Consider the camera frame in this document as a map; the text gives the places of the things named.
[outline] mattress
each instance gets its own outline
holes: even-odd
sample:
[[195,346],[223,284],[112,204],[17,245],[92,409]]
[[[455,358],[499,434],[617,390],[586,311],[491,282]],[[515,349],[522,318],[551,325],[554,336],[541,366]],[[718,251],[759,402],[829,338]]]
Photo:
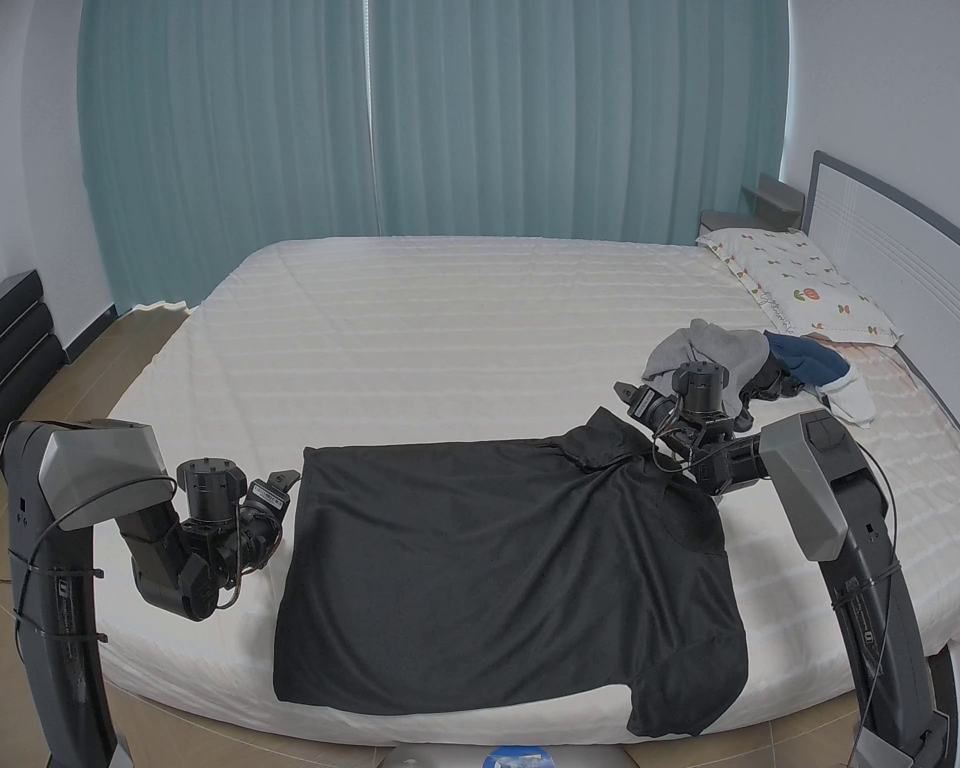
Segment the mattress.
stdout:
[[[598,406],[623,414],[613,382],[638,381],[653,347],[694,317],[771,327],[706,249],[512,238],[278,243],[250,256],[198,307],[113,415],[151,424],[170,471],[186,459],[224,456],[251,479],[298,468],[305,445],[562,434]],[[876,401],[874,426],[852,431],[893,484],[903,573],[931,654],[960,635],[960,433],[895,351],[843,352]],[[760,426],[812,407],[801,395],[753,410]],[[175,503],[185,515],[182,494]],[[851,689],[819,568],[801,554],[772,485],[728,495],[720,513],[750,674],[709,730]],[[626,729],[625,685],[401,717],[279,702],[274,627],[293,530],[288,518],[278,551],[244,579],[235,606],[194,624],[140,598],[116,528],[97,526],[106,676],[172,707],[323,741],[638,740]]]

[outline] black garment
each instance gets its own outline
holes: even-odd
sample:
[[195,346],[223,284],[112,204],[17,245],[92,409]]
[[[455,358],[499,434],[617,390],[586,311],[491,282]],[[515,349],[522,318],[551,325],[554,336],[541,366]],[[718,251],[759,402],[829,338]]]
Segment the black garment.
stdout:
[[620,683],[632,733],[699,733],[746,638],[716,507],[650,450],[604,409],[545,440],[307,448],[277,697],[400,715]]

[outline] pile of clothes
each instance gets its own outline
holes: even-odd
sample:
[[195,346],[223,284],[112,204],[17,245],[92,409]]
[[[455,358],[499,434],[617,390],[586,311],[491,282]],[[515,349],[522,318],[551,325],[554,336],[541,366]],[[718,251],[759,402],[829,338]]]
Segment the pile of clothes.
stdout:
[[[723,409],[727,416],[737,418],[738,432],[753,423],[747,409],[751,398],[792,396],[801,390],[814,394],[838,419],[856,426],[867,428],[876,417],[874,400],[856,366],[805,336],[727,330],[698,318],[657,345],[647,361],[643,381],[662,395],[673,395],[673,371],[691,361],[718,363],[730,372]],[[777,391],[768,393],[767,386],[757,386],[758,380],[776,380]]]

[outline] curtain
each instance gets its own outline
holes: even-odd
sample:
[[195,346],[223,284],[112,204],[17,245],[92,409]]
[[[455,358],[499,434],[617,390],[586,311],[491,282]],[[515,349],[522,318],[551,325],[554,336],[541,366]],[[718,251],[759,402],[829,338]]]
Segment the curtain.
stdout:
[[362,4],[85,0],[84,180],[121,312],[277,240],[377,234]]
[[370,0],[383,234],[690,243],[776,177],[787,0]]

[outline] white headboard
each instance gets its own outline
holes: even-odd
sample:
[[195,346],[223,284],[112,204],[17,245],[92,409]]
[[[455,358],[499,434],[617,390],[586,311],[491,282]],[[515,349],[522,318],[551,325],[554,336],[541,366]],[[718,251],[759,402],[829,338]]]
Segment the white headboard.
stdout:
[[803,229],[903,334],[897,349],[960,419],[960,228],[822,152]]

